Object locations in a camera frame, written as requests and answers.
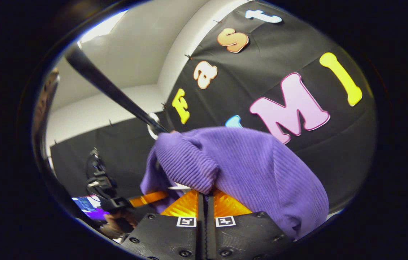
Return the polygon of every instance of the metal rod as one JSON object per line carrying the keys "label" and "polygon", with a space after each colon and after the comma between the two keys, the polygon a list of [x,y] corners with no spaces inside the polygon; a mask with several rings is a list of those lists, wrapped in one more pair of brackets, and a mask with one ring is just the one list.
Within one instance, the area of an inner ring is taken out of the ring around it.
{"label": "metal rod", "polygon": [[162,125],[151,118],[143,109],[126,96],[105,74],[103,74],[95,64],[84,54],[77,43],[73,43],[64,55],[69,64],[88,82],[107,95],[121,107],[128,110],[135,117],[150,125],[159,133],[168,133]]}

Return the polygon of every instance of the white wall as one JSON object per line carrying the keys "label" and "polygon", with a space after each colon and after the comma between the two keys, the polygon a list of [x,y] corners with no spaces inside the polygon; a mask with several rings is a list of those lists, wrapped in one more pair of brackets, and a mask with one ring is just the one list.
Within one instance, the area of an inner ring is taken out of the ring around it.
{"label": "white wall", "polygon": [[215,21],[222,20],[232,10],[245,3],[246,0],[210,0],[191,17],[175,39],[159,74],[157,84],[165,97],[169,96],[188,60],[185,54],[193,53],[202,39],[217,24]]}
{"label": "white wall", "polygon": [[[162,111],[161,103],[166,101],[155,84],[128,87],[122,89],[122,92],[146,113]],[[130,118],[134,118],[133,114],[101,92],[93,97],[52,111],[49,115],[45,137],[47,155],[50,155],[49,147],[55,144],[54,140],[59,143],[76,135],[109,125],[109,120],[114,124]]]}

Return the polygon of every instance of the purple sweater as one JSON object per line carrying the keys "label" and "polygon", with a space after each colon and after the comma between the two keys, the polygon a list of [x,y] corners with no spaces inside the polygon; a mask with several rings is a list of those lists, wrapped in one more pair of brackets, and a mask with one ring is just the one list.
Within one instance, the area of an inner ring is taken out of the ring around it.
{"label": "purple sweater", "polygon": [[[156,161],[167,176],[156,171]],[[169,181],[203,194],[215,186],[252,212],[267,212],[293,239],[313,231],[328,214],[326,191],[307,165],[273,135],[248,128],[159,134],[140,187],[148,194],[166,190]],[[162,212],[172,202],[169,197],[155,206]]]}

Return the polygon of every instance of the ceiling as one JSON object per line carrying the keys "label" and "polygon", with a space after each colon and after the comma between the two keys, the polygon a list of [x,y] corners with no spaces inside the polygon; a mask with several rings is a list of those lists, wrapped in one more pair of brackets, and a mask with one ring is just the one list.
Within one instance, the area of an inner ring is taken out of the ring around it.
{"label": "ceiling", "polygon": [[[82,43],[90,60],[119,88],[156,84],[167,53],[188,20],[209,0],[152,0],[135,6],[110,34]],[[100,94],[65,59],[51,112]]]}

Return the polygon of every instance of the screw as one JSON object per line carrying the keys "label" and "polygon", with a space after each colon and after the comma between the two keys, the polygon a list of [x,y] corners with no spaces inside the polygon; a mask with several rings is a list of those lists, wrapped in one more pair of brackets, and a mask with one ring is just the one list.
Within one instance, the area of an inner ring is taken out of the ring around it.
{"label": "screw", "polygon": [[188,250],[182,250],[182,251],[180,251],[179,254],[180,254],[181,256],[183,256],[183,257],[188,257],[188,256],[191,255],[191,252],[188,251]]}
{"label": "screw", "polygon": [[129,240],[130,240],[130,242],[135,243],[135,244],[138,244],[140,242],[140,240],[138,240],[135,237],[130,237]]}
{"label": "screw", "polygon": [[222,252],[220,252],[221,256],[230,256],[231,254],[232,252],[229,250],[223,250]]}

